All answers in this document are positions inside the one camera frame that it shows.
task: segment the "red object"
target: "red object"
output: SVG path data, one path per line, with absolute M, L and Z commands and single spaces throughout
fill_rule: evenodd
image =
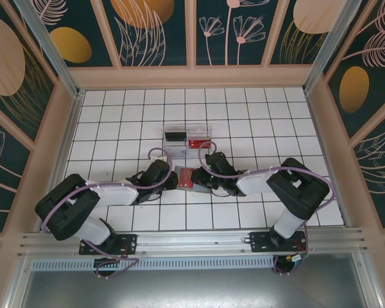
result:
M 210 139 L 188 140 L 188 146 L 190 149 L 198 149 L 204 142 L 210 141 Z M 209 149 L 211 143 L 203 146 L 203 149 Z
M 194 183 L 191 182 L 191 173 L 194 168 L 182 168 L 180 178 L 178 179 L 178 186 L 193 188 Z

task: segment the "white grid floor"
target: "white grid floor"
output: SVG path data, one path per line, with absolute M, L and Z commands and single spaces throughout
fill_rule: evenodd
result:
M 148 151 L 162 146 L 165 124 L 198 123 L 212 126 L 213 141 L 235 169 L 264 169 L 294 157 L 328 176 L 301 88 L 87 91 L 66 175 L 104 182 L 145 171 Z M 200 166 L 198 159 L 173 162 Z M 218 198 L 167 191 L 156 201 L 105 207 L 92 216 L 117 231 L 208 230 L 272 227 L 283 210 L 272 192 Z M 317 214 L 309 226 L 344 225 L 336 201 Z

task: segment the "clear plastic box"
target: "clear plastic box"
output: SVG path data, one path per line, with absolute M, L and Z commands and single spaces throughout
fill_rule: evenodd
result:
M 179 133 L 185 137 L 183 140 L 168 140 L 166 133 Z M 191 124 L 191 125 L 165 125 L 163 131 L 163 148 L 173 158 L 198 158 L 198 146 L 204 141 L 211 140 L 211 125 Z M 203 148 L 202 155 L 211 154 L 211 147 Z

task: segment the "metal bracket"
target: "metal bracket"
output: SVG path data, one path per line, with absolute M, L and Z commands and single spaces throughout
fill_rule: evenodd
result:
M 135 255 L 137 248 L 137 234 L 119 234 L 115 240 L 114 247 L 108 253 L 110 255 Z M 79 255 L 100 255 L 84 241 L 80 241 Z
M 251 232 L 249 238 L 249 244 L 251 245 L 252 252 L 297 252 L 298 247 L 294 243 L 296 241 L 303 249 L 306 249 L 305 245 L 305 233 L 304 231 L 296 231 L 291 238 L 289 238 L 280 248 L 274 246 L 269 241 L 269 232 Z

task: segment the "white tile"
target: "white tile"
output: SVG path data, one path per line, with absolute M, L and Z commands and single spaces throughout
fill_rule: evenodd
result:
M 157 231 L 160 205 L 136 205 L 133 231 Z
M 78 122 L 99 122 L 102 107 L 83 107 Z
M 160 230 L 185 230 L 185 204 L 161 205 Z
M 265 88 L 265 94 L 269 103 L 287 101 L 283 88 Z
M 148 159 L 148 152 L 152 148 L 161 148 L 162 147 L 162 139 L 154 139 L 154 140 L 141 140 L 140 145 L 140 159 Z
M 278 156 L 274 138 L 254 138 L 256 156 Z
M 307 227 L 317 227 L 319 225 L 320 225 L 320 222 L 318 221 L 318 216 L 315 213 L 307 222 Z
M 300 154 L 296 137 L 277 137 L 275 139 L 280 156 L 293 156 Z
M 305 166 L 322 176 L 328 176 L 327 165 L 322 156 L 304 156 Z
M 276 137 L 295 136 L 294 125 L 290 119 L 273 119 L 272 125 Z
M 97 140 L 116 140 L 120 131 L 120 123 L 100 123 L 98 126 Z
M 145 105 L 143 121 L 163 121 L 164 105 Z
M 217 203 L 212 205 L 214 229 L 239 228 L 238 208 L 236 203 Z
M 96 141 L 93 160 L 115 159 L 117 151 L 117 141 Z
M 185 103 L 187 104 L 204 104 L 205 91 L 204 89 L 186 89 Z
M 208 125 L 211 125 L 212 138 L 230 137 L 230 128 L 228 127 L 227 120 L 208 121 Z
M 103 105 L 105 91 L 86 91 L 83 106 Z
M 249 119 L 246 104 L 227 104 L 229 119 Z
M 298 137 L 302 155 L 322 155 L 317 137 Z
M 133 225 L 133 206 L 123 205 L 120 207 L 109 207 L 107 223 L 115 231 L 131 231 Z
M 168 105 L 164 109 L 164 120 L 179 120 L 185 119 L 185 105 Z
M 233 138 L 231 139 L 231 145 L 234 157 L 255 156 L 252 138 Z
M 187 204 L 187 229 L 212 229 L 211 204 Z
M 237 197 L 238 203 L 240 202 L 261 202 L 261 194 L 249 194 L 243 197 Z
M 75 141 L 71 150 L 70 160 L 91 160 L 94 144 L 94 141 Z
M 243 88 L 226 88 L 225 96 L 227 97 L 227 103 L 246 103 Z
M 265 97 L 264 88 L 245 88 L 247 103 L 265 103 L 267 99 Z
M 90 181 L 111 182 L 113 179 L 114 161 L 95 160 L 91 163 Z
M 138 159 L 139 148 L 140 141 L 138 140 L 119 141 L 116 159 Z
M 67 165 L 66 177 L 75 173 L 79 174 L 84 180 L 89 178 L 91 161 L 69 162 Z
M 185 204 L 185 191 L 179 189 L 165 191 L 161 197 L 161 204 Z
M 141 121 L 143 106 L 124 106 L 121 120 L 124 122 Z
M 207 114 L 204 104 L 190 104 L 185 106 L 186 120 L 205 120 L 206 118 Z
M 184 89 L 167 89 L 166 104 L 184 104 Z
M 123 106 L 104 106 L 100 122 L 119 122 Z
M 77 125 L 75 141 L 96 140 L 98 123 L 79 123 Z
M 293 119 L 297 136 L 316 136 L 312 119 Z
M 214 141 L 217 144 L 217 152 L 223 152 L 226 157 L 232 156 L 230 139 L 228 139 L 228 138 L 222 138 L 222 139 L 213 138 L 212 141 Z
M 116 160 L 114 165 L 113 181 L 131 178 L 137 173 L 137 160 Z
M 287 103 L 268 103 L 272 119 L 289 119 L 291 117 Z
M 107 211 L 108 207 L 98 207 L 91 211 L 90 217 L 96 220 L 99 220 L 100 218 L 107 220 Z
M 105 92 L 104 105 L 123 105 L 124 104 L 124 90 L 111 90 Z
M 227 106 L 225 104 L 206 104 L 208 120 L 227 119 Z
M 237 197 L 229 196 L 228 193 L 222 188 L 217 190 L 213 189 L 211 199 L 213 203 L 237 202 Z
M 211 203 L 211 194 L 187 191 L 187 203 Z
M 248 170 L 255 171 L 257 170 L 257 161 L 255 157 L 241 157 L 233 158 L 235 170 Z
M 305 101 L 304 90 L 301 87 L 284 88 L 288 101 Z
M 288 105 L 293 119 L 305 119 L 311 117 L 307 103 L 288 103 Z
M 274 192 L 263 192 L 262 193 L 262 200 L 264 202 L 268 202 L 268 201 L 281 201 L 280 198 L 278 198 L 278 196 L 274 193 Z
M 254 137 L 274 137 L 270 119 L 251 120 L 251 127 Z
M 164 89 L 160 90 L 146 90 L 146 97 L 144 104 L 164 104 Z
M 257 157 L 258 170 L 269 169 L 270 167 L 278 167 L 280 161 L 278 157 Z
M 140 139 L 141 122 L 121 122 L 119 138 L 121 140 Z
M 267 227 L 271 228 L 285 211 L 285 205 L 282 202 L 264 202 Z
M 248 104 L 248 114 L 250 119 L 269 119 L 270 113 L 268 111 L 267 103 Z
M 144 122 L 141 139 L 162 139 L 163 122 Z
M 249 120 L 229 120 L 231 137 L 252 137 Z
M 238 203 L 241 228 L 265 228 L 265 215 L 262 202 Z
M 225 103 L 224 89 L 205 89 L 205 101 L 207 103 Z
M 339 210 L 337 201 L 333 201 L 318 212 L 321 226 L 341 226 L 344 225 L 341 211 Z
M 127 90 L 124 105 L 143 105 L 144 90 Z

